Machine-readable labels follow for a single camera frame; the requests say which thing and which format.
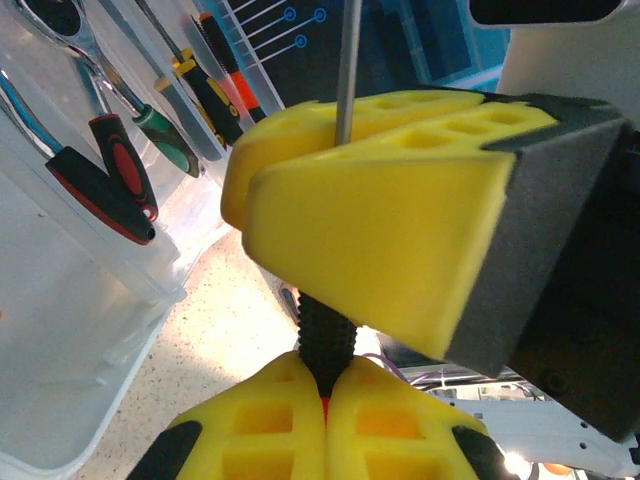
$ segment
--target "red and orange screwdriver handle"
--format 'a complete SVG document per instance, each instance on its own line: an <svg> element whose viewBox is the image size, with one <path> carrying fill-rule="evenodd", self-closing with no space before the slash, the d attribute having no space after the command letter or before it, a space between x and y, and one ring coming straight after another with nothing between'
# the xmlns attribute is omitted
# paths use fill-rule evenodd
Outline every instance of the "red and orange screwdriver handle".
<svg viewBox="0 0 640 480"><path fill-rule="evenodd" d="M240 94L240 98L245 107L249 111L249 115L254 122L259 122L266 115L260 107L260 102L251 90L251 86L238 67L238 62L233 54L233 50L229 46L224 32L218 25L218 22L210 12L200 15L200 24L194 20L194 23L200 30L203 38L209 46L209 50L214 58L220 64L222 70L229 75L231 82L235 85L236 90Z"/></svg>

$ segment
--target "yellow foam gripper pad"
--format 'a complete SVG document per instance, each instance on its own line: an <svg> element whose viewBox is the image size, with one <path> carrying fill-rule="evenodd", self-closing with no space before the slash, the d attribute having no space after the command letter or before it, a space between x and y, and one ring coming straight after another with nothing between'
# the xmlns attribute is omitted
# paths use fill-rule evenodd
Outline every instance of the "yellow foam gripper pad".
<svg viewBox="0 0 640 480"><path fill-rule="evenodd" d="M475 92L416 90L358 98L352 140L367 138L400 125L464 110L484 101ZM263 168L332 148L336 103L307 102L260 121L236 142L222 191L222 216L242 230L249 182Z"/></svg>
<svg viewBox="0 0 640 480"><path fill-rule="evenodd" d="M297 352L179 416L202 432L177 480L324 480L324 414Z"/></svg>
<svg viewBox="0 0 640 480"><path fill-rule="evenodd" d="M202 430L176 480L477 480L452 429L486 434L479 420L361 357L338 380L325 425L297 352L172 426L189 422Z"/></svg>
<svg viewBox="0 0 640 480"><path fill-rule="evenodd" d="M482 145L555 123L484 103L272 164L250 183L245 250L354 323L442 359L515 161Z"/></svg>

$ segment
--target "black screwdriver handle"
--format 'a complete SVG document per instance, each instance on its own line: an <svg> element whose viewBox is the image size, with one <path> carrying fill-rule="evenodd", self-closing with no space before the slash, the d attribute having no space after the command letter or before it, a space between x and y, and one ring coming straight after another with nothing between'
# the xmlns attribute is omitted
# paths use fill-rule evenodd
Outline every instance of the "black screwdriver handle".
<svg viewBox="0 0 640 480"><path fill-rule="evenodd" d="M198 103L216 126L216 130L229 145L233 145L243 133L238 124L240 120L238 109L220 85L196 63L193 57L188 56L190 50L185 49L183 52L185 52L185 61L176 67L176 73L189 84Z"/></svg>
<svg viewBox="0 0 640 480"><path fill-rule="evenodd" d="M123 237L139 245L155 238L153 225L138 205L81 153L64 147L46 167L82 206Z"/></svg>
<svg viewBox="0 0 640 480"><path fill-rule="evenodd" d="M120 117L111 113L89 122L107 172L127 192L150 221L158 218L158 204L142 160L129 140Z"/></svg>

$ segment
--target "black rubber grip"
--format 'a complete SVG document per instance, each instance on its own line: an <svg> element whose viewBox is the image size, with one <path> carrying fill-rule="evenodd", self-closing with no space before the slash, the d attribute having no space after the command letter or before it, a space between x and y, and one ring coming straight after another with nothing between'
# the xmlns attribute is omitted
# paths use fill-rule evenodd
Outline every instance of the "black rubber grip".
<svg viewBox="0 0 640 480"><path fill-rule="evenodd" d="M89 122L102 160L114 183L126 192L150 221L158 218L158 204L142 160L115 113Z"/></svg>
<svg viewBox="0 0 640 480"><path fill-rule="evenodd" d="M220 28L220 25L218 25L214 16L209 12L201 14L200 24L202 25L202 30L207 37L207 43L209 44L209 48L211 49L211 53L213 53L214 57L216 57L218 62L220 62L221 66L225 68L227 72L237 72L238 62L236 61L236 57L233 55L233 50L231 50L229 42L227 42L224 32Z"/></svg>
<svg viewBox="0 0 640 480"><path fill-rule="evenodd" d="M225 104L216 92L220 89L215 80L198 65L195 60L190 59L192 68L182 71L182 76L187 81L198 102L202 106L207 116L211 119L216 130L224 137L229 145L240 138L242 128L238 124L240 114L233 103Z"/></svg>
<svg viewBox="0 0 640 480"><path fill-rule="evenodd" d="M149 219L109 176L71 147L46 163L62 186L105 225L140 245L156 236Z"/></svg>
<svg viewBox="0 0 640 480"><path fill-rule="evenodd" d="M189 458L202 425L189 421L165 430L149 447L127 480L175 480ZM207 473L202 472L203 480Z"/></svg>
<svg viewBox="0 0 640 480"><path fill-rule="evenodd" d="M495 442L468 427L453 427L453 436L478 480L520 480L507 471L504 456Z"/></svg>
<svg viewBox="0 0 640 480"><path fill-rule="evenodd" d="M300 293L300 358L313 374L322 398L331 397L338 377L351 364L356 326L316 299Z"/></svg>
<svg viewBox="0 0 640 480"><path fill-rule="evenodd" d="M262 110L261 107L252 108L251 110L249 110L249 115L251 115L251 118L256 123L258 123L260 120L262 120L263 118L265 118L267 116L266 113L264 113L264 110Z"/></svg>

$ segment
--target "metal rod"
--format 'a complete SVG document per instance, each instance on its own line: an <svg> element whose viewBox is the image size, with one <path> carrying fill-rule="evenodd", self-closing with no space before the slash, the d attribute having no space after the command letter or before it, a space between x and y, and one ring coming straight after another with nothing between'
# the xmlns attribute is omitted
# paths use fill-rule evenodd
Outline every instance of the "metal rod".
<svg viewBox="0 0 640 480"><path fill-rule="evenodd" d="M102 117L111 113L111 108L107 103L107 99L102 91L102 81L100 81L93 71L85 62L80 59L75 60L76 69L80 75L80 79L84 84L87 96L93 105L97 116Z"/></svg>
<svg viewBox="0 0 640 480"><path fill-rule="evenodd" d="M113 92L113 94L120 99L127 107L131 109L137 115L142 115L146 110L147 105L138 97L133 90L126 84L124 79L120 76L120 73L116 70L116 67L109 61L102 50L99 48L95 52L97 62L90 62L89 67L93 68L98 66L96 74L102 76L104 85Z"/></svg>
<svg viewBox="0 0 640 480"><path fill-rule="evenodd" d="M9 117L22 134L46 158L62 150L58 142L31 111L14 87L7 73L0 68L0 110Z"/></svg>
<svg viewBox="0 0 640 480"><path fill-rule="evenodd" d="M176 57L178 60L184 60L184 57L182 56L182 50L178 48L178 46L175 44L173 39L169 36L169 33L167 33L167 31L164 29L164 27L160 23L160 20L158 20L158 17L156 17L155 14L151 11L151 8L149 8L149 5L147 5L147 2L145 2L145 0L135 0L135 1L136 1L136 5L138 5L140 10L142 10L142 13L145 14L145 16L149 19L153 27L158 31L162 39L165 41L165 43L169 47L169 50L171 50L171 53L173 53L173 56Z"/></svg>
<svg viewBox="0 0 640 480"><path fill-rule="evenodd" d="M351 141L353 102L356 95L356 73L358 69L361 16L362 0L346 0L344 2L344 16L342 18L342 46L340 48L340 70L338 72L336 146L344 145Z"/></svg>

